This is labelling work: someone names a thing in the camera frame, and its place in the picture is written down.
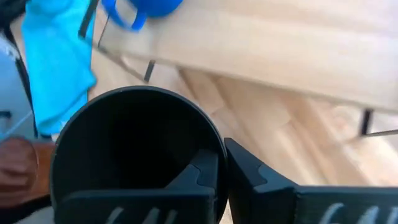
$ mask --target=wooden board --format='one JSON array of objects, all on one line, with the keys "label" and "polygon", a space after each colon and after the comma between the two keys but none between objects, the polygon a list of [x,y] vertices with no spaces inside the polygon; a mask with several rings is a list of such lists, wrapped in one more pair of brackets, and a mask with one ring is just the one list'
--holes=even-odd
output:
[{"label": "wooden board", "polygon": [[[117,7],[127,21],[135,11]],[[398,111],[398,1],[184,0],[140,33],[113,22],[118,55]]]}]

